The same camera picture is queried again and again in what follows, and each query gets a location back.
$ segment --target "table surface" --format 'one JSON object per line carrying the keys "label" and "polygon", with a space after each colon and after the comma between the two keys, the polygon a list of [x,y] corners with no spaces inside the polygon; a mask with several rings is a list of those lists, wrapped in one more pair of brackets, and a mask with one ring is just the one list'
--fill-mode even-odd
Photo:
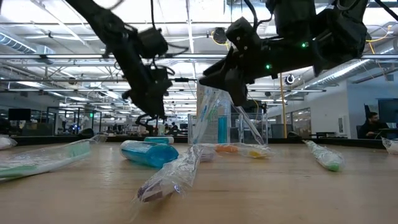
{"label": "table surface", "polygon": [[[0,157],[39,147],[17,147]],[[271,145],[277,155],[268,160],[221,154],[199,165],[186,197],[148,205],[133,223],[397,223],[398,156],[330,147],[344,155],[343,172],[325,170],[303,144]],[[129,223],[131,199],[156,170],[125,160],[118,143],[92,151],[55,172],[0,183],[0,222]]]}

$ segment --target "yellow pole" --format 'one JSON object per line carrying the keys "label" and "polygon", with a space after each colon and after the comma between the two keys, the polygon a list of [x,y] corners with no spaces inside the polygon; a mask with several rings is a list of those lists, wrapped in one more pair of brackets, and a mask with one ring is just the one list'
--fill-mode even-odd
{"label": "yellow pole", "polygon": [[280,81],[280,95],[282,96],[282,117],[284,118],[284,138],[287,138],[287,130],[286,130],[286,114],[285,114],[285,94],[284,94],[284,86],[282,84],[282,74],[279,74]]}

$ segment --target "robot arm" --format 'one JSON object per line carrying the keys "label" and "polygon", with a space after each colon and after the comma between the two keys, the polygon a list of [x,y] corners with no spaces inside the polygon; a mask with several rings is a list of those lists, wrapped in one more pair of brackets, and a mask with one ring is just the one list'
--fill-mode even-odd
{"label": "robot arm", "polygon": [[[244,2],[252,8],[248,0]],[[236,48],[205,70],[199,82],[228,91],[233,103],[241,106],[248,93],[246,84],[257,78],[275,79],[278,73],[309,66],[318,76],[360,57],[367,36],[362,23],[367,5],[368,0],[335,0],[316,14],[314,0],[267,0],[278,36],[261,39],[256,32],[258,24],[253,27],[245,18],[238,19],[226,31]]]}
{"label": "robot arm", "polygon": [[131,87],[122,97],[130,97],[138,108],[151,117],[164,118],[163,94],[172,86],[172,82],[168,78],[156,78],[159,73],[166,73],[167,76],[166,68],[151,69],[141,61],[141,58],[153,59],[167,52],[168,45],[160,30],[150,28],[138,33],[136,28],[126,25],[109,9],[97,5],[93,0],[66,2],[87,20],[106,45],[107,54],[113,53],[118,61]]}

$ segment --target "ceiling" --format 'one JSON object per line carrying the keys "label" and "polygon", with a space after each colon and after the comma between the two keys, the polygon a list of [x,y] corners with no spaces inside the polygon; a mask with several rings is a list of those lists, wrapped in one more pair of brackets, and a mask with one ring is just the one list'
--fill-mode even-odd
{"label": "ceiling", "polygon": [[[41,3],[34,4],[33,1],[39,0],[3,0],[0,15],[0,33],[7,33],[9,36],[21,41],[27,46],[37,47],[38,45],[47,46],[56,54],[103,54],[104,44],[98,40],[88,23],[76,11],[74,11],[65,0],[46,0]],[[111,7],[117,0],[96,0],[100,6]],[[155,23],[158,28],[162,29],[162,34],[173,44],[187,46],[190,48],[191,54],[226,54],[227,47],[225,45],[216,44],[211,38],[211,32],[215,27],[227,28],[231,21],[241,16],[252,20],[250,10],[244,5],[240,6],[240,1],[234,0],[232,6],[230,1],[225,0],[154,0]],[[265,8],[263,1],[252,1],[257,16],[260,19],[268,19],[270,14]],[[317,11],[325,8],[325,0],[316,1]],[[145,30],[151,27],[150,18],[150,1],[125,0],[119,7],[113,10],[124,22]],[[368,28],[368,32],[373,39],[385,36],[388,25],[389,33],[386,38],[374,44],[375,48],[388,42],[395,37],[394,19],[383,9],[379,7],[370,7],[366,9],[363,22]],[[274,21],[261,25],[258,30],[261,37],[276,35]],[[20,54],[20,52],[10,49],[7,46],[0,45],[1,54]],[[163,60],[159,64],[168,65],[175,70],[175,78],[198,78],[203,71],[210,65],[214,64],[217,59],[203,60]],[[65,96],[74,96],[87,98],[91,102],[109,105],[110,103],[123,102],[119,99],[119,92],[109,93],[106,90],[129,89],[127,82],[121,80],[118,70],[113,66],[113,61],[108,62],[99,60],[70,60],[57,59],[54,64],[46,65],[36,60],[16,60],[7,59],[2,61],[3,69],[16,72],[6,74],[1,72],[3,78],[24,78],[24,79],[54,79],[68,80],[71,77],[77,80],[92,80],[90,82],[77,82],[73,85],[68,82],[49,82],[37,83],[35,85],[26,85],[27,83],[12,83],[11,88],[46,88],[46,89],[79,89],[86,90],[83,92],[53,91],[54,97],[64,99]],[[312,68],[302,68],[299,70],[287,72],[283,76],[293,74],[297,83],[309,82],[313,79]],[[165,106],[168,113],[178,113],[185,115],[187,113],[196,112],[196,87],[194,81],[188,83],[174,82],[173,90],[165,99]],[[256,80],[254,85],[249,87],[252,90],[278,90],[279,81],[272,80],[270,77],[260,78]],[[264,95],[264,91],[250,92],[250,97],[258,100],[279,99],[278,96],[272,95],[270,98]],[[68,98],[67,102],[86,103],[76,100],[77,98]],[[113,109],[133,109],[119,108],[118,105],[112,105]]]}

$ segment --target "orange object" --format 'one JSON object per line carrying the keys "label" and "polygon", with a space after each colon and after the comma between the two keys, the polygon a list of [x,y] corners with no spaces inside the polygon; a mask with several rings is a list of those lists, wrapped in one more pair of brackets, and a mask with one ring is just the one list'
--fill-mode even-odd
{"label": "orange object", "polygon": [[216,152],[237,153],[238,152],[238,147],[236,147],[236,146],[217,145],[216,146]]}

